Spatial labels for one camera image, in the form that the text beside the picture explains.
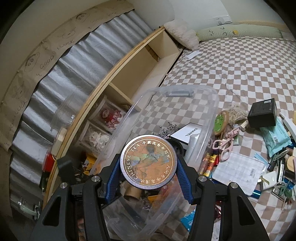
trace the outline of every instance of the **display box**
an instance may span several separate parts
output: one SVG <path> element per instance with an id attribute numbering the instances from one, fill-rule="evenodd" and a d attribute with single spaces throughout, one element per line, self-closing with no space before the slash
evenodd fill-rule
<path id="1" fill-rule="evenodd" d="M 126 112 L 110 102 L 107 96 L 104 96 L 94 113 L 89 120 L 101 125 L 104 129 L 113 133 L 113 131 L 120 125 Z"/>
<path id="2" fill-rule="evenodd" d="M 78 143 L 88 150 L 95 152 L 97 156 L 104 149 L 110 137 L 111 135 L 108 132 L 87 121 L 78 139 Z"/>

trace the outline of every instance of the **wooden shelf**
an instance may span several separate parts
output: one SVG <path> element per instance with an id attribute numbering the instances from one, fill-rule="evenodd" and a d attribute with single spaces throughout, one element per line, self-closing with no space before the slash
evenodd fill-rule
<path id="1" fill-rule="evenodd" d="M 103 92 L 108 96 L 108 99 L 113 103 L 116 103 L 119 107 L 122 105 L 132 106 L 133 102 L 126 96 L 120 89 L 118 89 L 113 83 L 110 83 Z"/>
<path id="2" fill-rule="evenodd" d="M 164 80 L 166 74 L 170 70 L 171 66 L 173 63 L 176 61 L 176 59 L 179 57 L 181 54 L 182 50 L 179 50 L 178 53 L 174 53 L 170 56 L 164 57 L 159 60 L 157 65 L 152 69 L 152 71 L 148 74 L 148 76 L 145 78 L 145 80 L 142 82 L 140 87 L 137 89 L 135 94 L 132 97 L 132 101 L 135 103 L 141 96 L 142 94 L 153 88 L 153 87 L 158 87 Z M 149 103 L 148 98 L 142 98 L 138 103 L 137 106 L 142 109 L 147 106 Z"/>
<path id="3" fill-rule="evenodd" d="M 165 32 L 164 27 L 157 29 L 134 47 L 90 94 L 73 124 L 68 128 L 58 149 L 57 159 L 66 155 L 76 134 L 83 127 L 82 123 L 97 101 L 107 95 L 107 98 L 118 106 L 132 106 L 142 93 L 161 84 L 181 51 Z M 144 108 L 148 101 L 149 99 L 142 99 L 136 109 Z M 43 207 L 57 186 L 57 175 L 58 168 L 55 163 L 49 176 Z"/>

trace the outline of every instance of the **teal packet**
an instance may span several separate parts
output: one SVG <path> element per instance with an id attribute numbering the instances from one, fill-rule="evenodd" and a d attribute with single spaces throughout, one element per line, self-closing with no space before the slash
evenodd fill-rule
<path id="1" fill-rule="evenodd" d="M 181 223 L 184 225 L 184 227 L 189 232 L 192 226 L 193 218 L 195 214 L 195 209 L 187 216 L 180 219 Z"/>
<path id="2" fill-rule="evenodd" d="M 261 127 L 260 130 L 263 133 L 269 157 L 292 143 L 279 117 L 276 119 L 275 126 Z"/>

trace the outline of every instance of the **wall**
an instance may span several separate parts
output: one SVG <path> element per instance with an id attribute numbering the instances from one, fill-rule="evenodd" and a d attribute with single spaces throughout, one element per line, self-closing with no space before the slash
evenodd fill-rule
<path id="1" fill-rule="evenodd" d="M 214 26 L 212 18 L 228 15 L 220 0 L 128 0 L 152 28 L 180 18 L 194 30 Z"/>
<path id="2" fill-rule="evenodd" d="M 281 17 L 263 0 L 221 0 L 232 21 L 259 21 L 284 24 Z"/>
<path id="3" fill-rule="evenodd" d="M 48 34 L 74 15 L 106 0 L 35 0 L 0 44 L 0 100 L 17 69 Z"/>

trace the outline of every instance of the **pillow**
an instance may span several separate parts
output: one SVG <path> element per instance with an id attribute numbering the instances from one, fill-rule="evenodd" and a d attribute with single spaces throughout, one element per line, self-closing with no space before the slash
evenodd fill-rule
<path id="1" fill-rule="evenodd" d="M 190 50 L 197 50 L 199 39 L 193 29 L 188 28 L 188 24 L 183 20 L 173 20 L 164 24 L 165 29 L 180 44 Z"/>
<path id="2" fill-rule="evenodd" d="M 283 37 L 281 31 L 275 27 L 253 24 L 215 26 L 199 30 L 196 34 L 201 42 L 232 37 L 266 37 L 279 39 Z"/>

